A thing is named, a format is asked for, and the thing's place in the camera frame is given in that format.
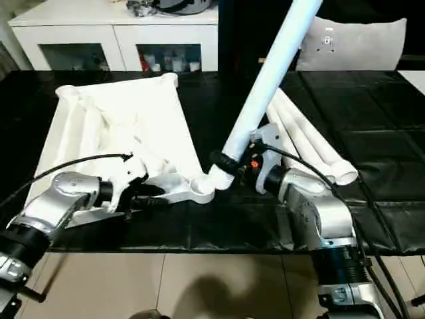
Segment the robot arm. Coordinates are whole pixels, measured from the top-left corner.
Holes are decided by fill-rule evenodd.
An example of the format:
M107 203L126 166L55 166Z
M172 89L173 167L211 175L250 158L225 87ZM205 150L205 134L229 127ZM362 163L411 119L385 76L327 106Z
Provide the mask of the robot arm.
M277 125L255 130L240 163L224 154L213 162L240 176L258 193L270 192L290 211L294 241L306 245L318 279L319 303L329 311L321 318L380 318L383 313L357 247L350 211L318 177L281 166L281 155L256 145L279 148Z
M60 173L0 233L0 318L14 317L20 305L16 293L72 214L111 201L112 193L112 183L99 177Z

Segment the black tablecloth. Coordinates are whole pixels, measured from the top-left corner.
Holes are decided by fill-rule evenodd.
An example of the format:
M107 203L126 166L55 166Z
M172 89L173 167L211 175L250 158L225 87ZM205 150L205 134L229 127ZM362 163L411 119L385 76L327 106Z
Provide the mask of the black tablecloth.
M1 198L35 171L56 109L54 90L149 76L140 72L12 72L0 83ZM255 76L179 77L179 97L204 171L220 150ZM282 88L360 171L340 187L383 255L425 253L425 96L396 72L289 73ZM1 212L3 225L26 194ZM294 247L286 208L233 185L207 205L184 202L67 229L54 251L264 253Z

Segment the orange component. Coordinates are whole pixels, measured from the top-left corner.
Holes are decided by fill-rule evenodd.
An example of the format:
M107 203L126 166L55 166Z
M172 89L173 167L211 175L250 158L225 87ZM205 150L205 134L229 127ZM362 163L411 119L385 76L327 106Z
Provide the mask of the orange component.
M260 164L258 164L257 161L251 161L251 166L252 166L252 168L258 168L258 166L260 166Z

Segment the beige floor tile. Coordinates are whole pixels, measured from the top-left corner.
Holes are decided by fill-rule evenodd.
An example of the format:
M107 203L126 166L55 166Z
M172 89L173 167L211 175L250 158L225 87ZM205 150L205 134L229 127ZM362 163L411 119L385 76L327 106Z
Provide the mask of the beige floor tile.
M155 308L163 255L50 254L38 291L47 300L27 302L21 319L128 319Z
M158 309L172 319L291 318L282 260L167 255Z
M403 299L405 301L409 301L412 298L414 298L416 296L416 291L400 261L400 257L383 257L382 259L384 260L386 267L388 268L395 283L397 284L397 287L401 295L403 296ZM392 293L390 286L387 283L382 270L378 266L375 259L372 259L372 262L373 262L373 268L377 276L379 277L386 291L389 293L390 297L394 300L394 303L397 304L394 294ZM388 307L386 302L382 299L382 297L381 297L381 306L382 306L382 310L384 314L386 315L386 319L395 318L394 314L391 312L390 308ZM425 318L424 309L421 307L415 308L415 307L408 306L408 311L412 319Z
M326 312L317 299L316 274L310 256L283 256L293 319L312 319Z
M425 265L420 256L400 257L400 261L415 289L415 297L425 294Z
M32 289L35 287L35 284L37 283L37 280L40 278L41 272L43 271L43 268L49 258L50 258L50 254L47 253L41 259L41 261L37 263L37 265L35 266L33 270L33 274L28 280L27 287ZM17 315L15 316L16 319L21 319L22 313L24 312L25 307L27 306L27 302L29 301L29 299L23 295L19 295L19 299L22 301L22 306L21 306L21 309L18 311Z

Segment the white pvc pipe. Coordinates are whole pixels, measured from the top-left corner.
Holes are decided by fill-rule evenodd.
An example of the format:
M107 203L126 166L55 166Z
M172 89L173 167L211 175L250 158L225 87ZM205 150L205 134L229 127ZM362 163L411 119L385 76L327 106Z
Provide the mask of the white pvc pipe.
M267 118L270 123L275 123L278 126L279 133L280 133L280 141L282 142L281 147L285 152L288 152L294 156L299 157L297 150L295 149L294 144L291 141L290 136L288 135L288 132L286 131L284 125L282 124L282 121L280 120L279 114L277 113L276 109L272 105L273 100L271 101L270 105L267 108ZM304 171L311 175L316 175L314 172L312 172L310 169L306 168L306 166L298 163L297 161L294 161L291 158L286 158L285 156L282 157L283 161L285 163L286 168L288 169L298 169L300 171Z
M299 155L307 163L317 168L324 176L329 178L331 181L335 181L332 176L331 168L329 165L323 162L319 154L317 154L314 147L310 144L310 141L306 138L303 131L296 125L294 119L289 112L286 112L283 107L283 102L278 92L272 101L272 107L276 109L282 124L284 125L288 135L290 136L292 143L296 147Z
M245 105L227 139L223 153L239 161L267 107L282 82L292 59L313 18L320 8L322 0L294 0L285 21L268 53L267 59L248 95ZM228 189L234 177L219 169L216 165L209 171L210 179L217 189Z
M277 93L280 95L282 108L284 111L291 114L296 125L303 131L311 145L314 147L320 158L331 167L331 173L335 177L338 185L348 185L357 179L358 171L351 163L343 159L329 144L329 142L317 131L313 124L302 114L298 107L291 101L291 99L278 89Z

